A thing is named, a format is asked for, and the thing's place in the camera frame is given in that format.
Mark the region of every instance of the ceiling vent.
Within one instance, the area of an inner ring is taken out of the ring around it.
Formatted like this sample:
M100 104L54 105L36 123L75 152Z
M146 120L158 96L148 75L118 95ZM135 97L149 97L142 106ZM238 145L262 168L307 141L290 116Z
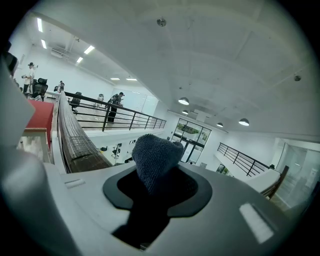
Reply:
M62 51L60 51L60 50L58 50L58 49L52 48L52 49L51 49L51 55L53 55L53 56L61 59L61 58L64 56L64 52L62 52Z

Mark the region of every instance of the white shirt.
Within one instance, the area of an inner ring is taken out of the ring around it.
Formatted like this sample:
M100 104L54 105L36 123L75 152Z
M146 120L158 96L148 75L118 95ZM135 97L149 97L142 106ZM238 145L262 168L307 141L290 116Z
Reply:
M35 71L34 71L34 69L33 69L33 68L30 68L30 69L29 69L29 74L27 74L26 76L27 76L27 77L32 77L32 78L25 78L25 79L24 79L24 84L25 84L25 85L30 85L31 80L33 80L34 77L35 77Z

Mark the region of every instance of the ceiling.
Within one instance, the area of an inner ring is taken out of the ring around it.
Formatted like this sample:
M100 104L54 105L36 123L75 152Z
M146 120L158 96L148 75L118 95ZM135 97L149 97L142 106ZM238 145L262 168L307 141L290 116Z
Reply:
M97 49L85 54L84 51L91 45L90 43L94 46L93 42L87 43L45 20L42 21L43 32L39 32L37 17L32 13L25 17L25 22L28 35L35 46L42 47L41 40L45 40L47 49L53 48L64 52L63 58L74 65L79 57L83 57L81 63L77 65L115 86L141 86L138 81L126 80L126 78L134 78L134 76ZM120 80L111 80L110 78L120 78Z
M319 96L311 49L273 1L70 0L61 8L43 0L33 13L90 41L170 110L205 111L211 125Z

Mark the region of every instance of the gray towel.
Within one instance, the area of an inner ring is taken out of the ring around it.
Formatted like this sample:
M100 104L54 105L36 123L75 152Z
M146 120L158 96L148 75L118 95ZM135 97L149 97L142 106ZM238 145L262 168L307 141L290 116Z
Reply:
M149 195L156 195L158 185L164 185L163 177L175 167L184 153L180 142L170 142L152 134L141 136L135 143L132 159L139 179Z

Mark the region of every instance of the metal railing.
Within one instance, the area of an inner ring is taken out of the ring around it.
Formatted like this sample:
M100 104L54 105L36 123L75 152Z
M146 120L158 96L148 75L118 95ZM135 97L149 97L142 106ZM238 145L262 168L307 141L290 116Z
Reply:
M252 177L264 172L266 169L271 169L264 163L230 146L227 146L226 144L220 143L217 151L219 151L226 158L231 160L234 165L237 165L239 168L241 168L246 173L246 176Z
M97 107L84 104L74 104L73 101L69 101L69 105L72 108L83 108L83 112L75 112L75 114L82 116L95 117L97 120L92 120L90 118L79 119L80 123L89 124L102 124L102 126L81 126L83 129L101 129L103 132L106 129L163 129L166 125L166 120L144 114L129 108L114 105L104 101L100 101L94 98L85 97L78 94L73 94L65 92L67 97L73 97L76 99L88 101L95 103Z

